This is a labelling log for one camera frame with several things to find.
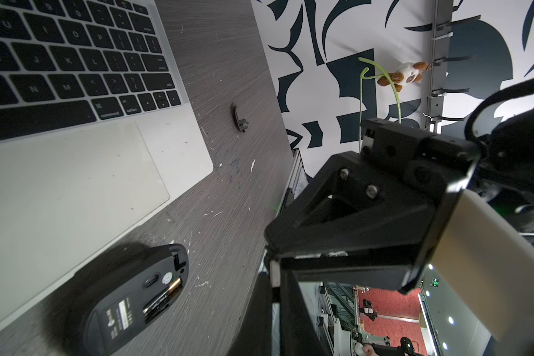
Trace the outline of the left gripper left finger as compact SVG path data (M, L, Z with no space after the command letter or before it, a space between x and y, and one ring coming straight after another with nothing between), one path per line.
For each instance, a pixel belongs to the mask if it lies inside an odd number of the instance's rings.
M266 272L258 280L237 338L238 355L270 355L273 291Z

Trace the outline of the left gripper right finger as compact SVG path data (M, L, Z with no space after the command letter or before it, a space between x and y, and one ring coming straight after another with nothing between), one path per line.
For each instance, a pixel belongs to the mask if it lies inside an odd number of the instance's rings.
M280 354L330 355L318 325L320 283L300 282L292 271L280 272Z

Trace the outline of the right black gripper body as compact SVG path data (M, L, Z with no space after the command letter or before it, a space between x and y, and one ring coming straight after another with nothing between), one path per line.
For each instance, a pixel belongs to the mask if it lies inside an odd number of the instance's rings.
M387 120L366 120L362 128L363 158L410 191L427 196L433 204L430 213L419 213L398 225L403 237L418 238L410 245L414 254L411 270L398 288L406 294L418 285L431 261L458 199L473 176L480 152L466 140Z

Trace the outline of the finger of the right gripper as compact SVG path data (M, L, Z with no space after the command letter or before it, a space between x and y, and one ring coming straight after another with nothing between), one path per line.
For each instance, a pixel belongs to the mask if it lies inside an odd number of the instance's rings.
M346 152L329 158L265 239L281 256L417 245L435 213L426 194Z

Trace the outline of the black wireless mouse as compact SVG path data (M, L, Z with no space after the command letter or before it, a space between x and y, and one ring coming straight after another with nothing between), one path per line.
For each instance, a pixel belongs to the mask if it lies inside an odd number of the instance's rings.
M112 355L147 329L188 282L188 251L150 248L87 287L72 305L65 345L72 355Z

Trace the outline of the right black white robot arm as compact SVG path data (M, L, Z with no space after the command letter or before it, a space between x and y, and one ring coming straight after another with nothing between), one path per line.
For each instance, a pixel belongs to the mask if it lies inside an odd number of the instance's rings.
M531 227L534 109L489 134L474 125L490 106L532 94L534 79L489 96L470 114L463 139L364 120L361 150L330 157L268 225L268 271L407 293L466 191L514 231Z

